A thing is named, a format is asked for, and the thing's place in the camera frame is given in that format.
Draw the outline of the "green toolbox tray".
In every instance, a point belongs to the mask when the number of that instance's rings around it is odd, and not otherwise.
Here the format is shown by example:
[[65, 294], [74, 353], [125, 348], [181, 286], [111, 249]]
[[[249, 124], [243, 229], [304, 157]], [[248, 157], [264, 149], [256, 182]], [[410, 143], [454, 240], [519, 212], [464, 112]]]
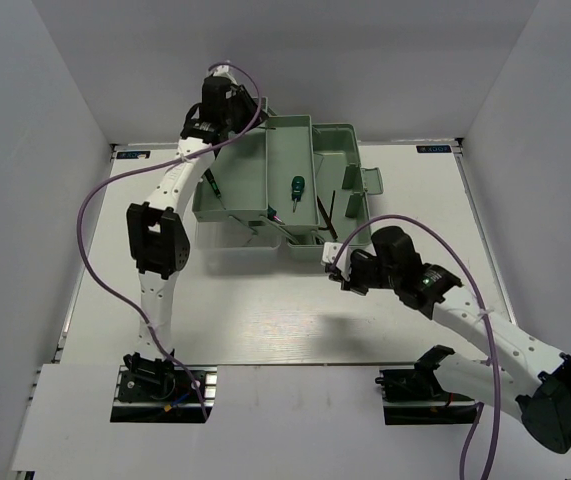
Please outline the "green toolbox tray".
[[[291, 236], [319, 227], [311, 117], [268, 114], [265, 123], [220, 151], [211, 171], [223, 203], [208, 182], [198, 185], [192, 204], [198, 222], [230, 222], [255, 233]], [[296, 175], [305, 178], [305, 190], [292, 212], [291, 181]], [[267, 218], [269, 206], [283, 225]]]

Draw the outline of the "thin red hex key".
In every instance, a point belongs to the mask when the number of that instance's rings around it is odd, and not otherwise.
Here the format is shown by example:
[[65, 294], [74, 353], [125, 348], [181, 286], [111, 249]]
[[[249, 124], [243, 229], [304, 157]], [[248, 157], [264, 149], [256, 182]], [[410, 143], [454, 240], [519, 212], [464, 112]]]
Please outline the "thin red hex key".
[[333, 217], [333, 210], [334, 210], [335, 198], [336, 198], [336, 191], [333, 191], [333, 192], [332, 192], [331, 201], [330, 201], [330, 207], [329, 207], [329, 208], [326, 208], [326, 207], [324, 206], [325, 209], [327, 210], [327, 212], [328, 212], [330, 218], [331, 218], [331, 221], [332, 221], [332, 217]]

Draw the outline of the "green plastic toolbox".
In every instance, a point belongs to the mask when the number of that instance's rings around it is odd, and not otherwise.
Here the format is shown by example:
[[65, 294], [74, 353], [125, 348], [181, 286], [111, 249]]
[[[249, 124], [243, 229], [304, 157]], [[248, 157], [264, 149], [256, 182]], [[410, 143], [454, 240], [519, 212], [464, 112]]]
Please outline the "green plastic toolbox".
[[352, 244], [365, 247], [371, 237], [366, 226], [370, 217], [368, 200], [383, 192], [378, 168], [366, 168], [361, 162], [355, 129], [350, 124], [315, 124], [312, 119], [312, 143], [316, 197], [330, 207], [332, 192], [336, 191], [332, 223], [338, 234], [334, 241], [319, 213], [319, 227], [306, 235], [291, 236], [276, 231], [255, 233], [243, 226], [222, 222], [216, 230], [214, 243], [221, 247], [239, 248], [248, 252], [256, 248], [284, 246], [297, 261], [319, 261], [325, 242], [342, 242], [355, 229], [360, 232]]

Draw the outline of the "green stubby screwdriver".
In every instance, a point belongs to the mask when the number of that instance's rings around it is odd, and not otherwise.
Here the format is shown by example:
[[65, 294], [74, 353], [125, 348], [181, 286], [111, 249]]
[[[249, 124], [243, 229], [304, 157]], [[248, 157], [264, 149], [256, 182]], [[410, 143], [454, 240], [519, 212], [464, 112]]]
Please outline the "green stubby screwdriver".
[[292, 212], [296, 211], [298, 203], [301, 201], [305, 190], [305, 178], [301, 175], [296, 175], [291, 181], [291, 200]]

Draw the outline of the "black green precision screwdriver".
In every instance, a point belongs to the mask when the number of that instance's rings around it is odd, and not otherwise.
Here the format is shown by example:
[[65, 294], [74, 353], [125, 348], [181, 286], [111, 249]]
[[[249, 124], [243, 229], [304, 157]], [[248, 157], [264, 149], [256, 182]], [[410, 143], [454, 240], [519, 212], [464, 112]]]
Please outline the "black green precision screwdriver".
[[211, 171], [210, 169], [207, 169], [207, 170], [205, 171], [204, 176], [205, 176], [207, 182], [209, 183], [210, 187], [212, 188], [212, 191], [213, 191], [213, 193], [214, 193], [216, 199], [217, 199], [220, 203], [223, 203], [222, 193], [221, 193], [221, 191], [220, 191], [220, 188], [219, 188], [219, 186], [218, 186], [218, 183], [217, 183], [216, 178], [214, 177], [212, 171]]

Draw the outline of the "blue handle screwdriver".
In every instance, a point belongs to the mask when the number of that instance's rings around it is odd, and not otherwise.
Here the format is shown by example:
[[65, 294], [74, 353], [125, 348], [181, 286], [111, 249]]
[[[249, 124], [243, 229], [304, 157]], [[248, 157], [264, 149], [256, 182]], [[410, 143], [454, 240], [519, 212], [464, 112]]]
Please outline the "blue handle screwdriver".
[[275, 209], [273, 209], [271, 206], [268, 207], [267, 210], [267, 218], [279, 225], [283, 225], [284, 222], [279, 218], [277, 212]]

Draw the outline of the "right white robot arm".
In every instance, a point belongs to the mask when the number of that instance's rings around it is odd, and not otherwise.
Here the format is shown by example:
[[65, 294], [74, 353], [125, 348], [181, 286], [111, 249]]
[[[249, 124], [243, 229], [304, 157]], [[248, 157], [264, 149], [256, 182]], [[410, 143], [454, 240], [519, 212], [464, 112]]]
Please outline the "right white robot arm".
[[321, 261], [342, 290], [389, 289], [402, 304], [445, 327], [489, 359], [470, 360], [435, 346], [414, 365], [418, 390], [437, 399], [464, 395], [518, 420], [544, 448], [571, 449], [571, 354], [548, 345], [482, 306], [479, 295], [445, 268], [422, 261], [399, 227], [372, 236], [373, 252], [328, 242]]

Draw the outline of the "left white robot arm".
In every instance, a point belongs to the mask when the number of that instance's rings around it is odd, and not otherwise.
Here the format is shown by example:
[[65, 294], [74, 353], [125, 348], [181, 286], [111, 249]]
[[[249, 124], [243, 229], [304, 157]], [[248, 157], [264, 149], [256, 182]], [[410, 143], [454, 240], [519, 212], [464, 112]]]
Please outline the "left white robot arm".
[[166, 359], [173, 352], [171, 317], [179, 272], [186, 266], [190, 241], [183, 225], [187, 204], [219, 145], [264, 120], [260, 105], [229, 73], [204, 79], [201, 101], [186, 115], [175, 154], [154, 191], [126, 212], [129, 247], [139, 275], [140, 308], [137, 352]]

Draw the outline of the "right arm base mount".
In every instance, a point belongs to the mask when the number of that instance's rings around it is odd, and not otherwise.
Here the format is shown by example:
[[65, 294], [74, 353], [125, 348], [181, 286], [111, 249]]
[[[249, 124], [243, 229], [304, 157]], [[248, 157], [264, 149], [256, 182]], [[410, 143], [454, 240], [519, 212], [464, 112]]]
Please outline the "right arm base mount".
[[477, 417], [475, 400], [443, 390], [414, 368], [380, 370], [375, 384], [387, 426], [471, 425]]

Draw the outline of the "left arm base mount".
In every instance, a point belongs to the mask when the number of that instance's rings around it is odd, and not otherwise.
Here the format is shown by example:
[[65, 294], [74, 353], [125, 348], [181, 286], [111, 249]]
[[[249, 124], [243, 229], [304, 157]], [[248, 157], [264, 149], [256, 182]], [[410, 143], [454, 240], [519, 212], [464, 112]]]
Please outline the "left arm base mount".
[[112, 423], [203, 424], [214, 406], [218, 372], [139, 354], [123, 357], [111, 407]]

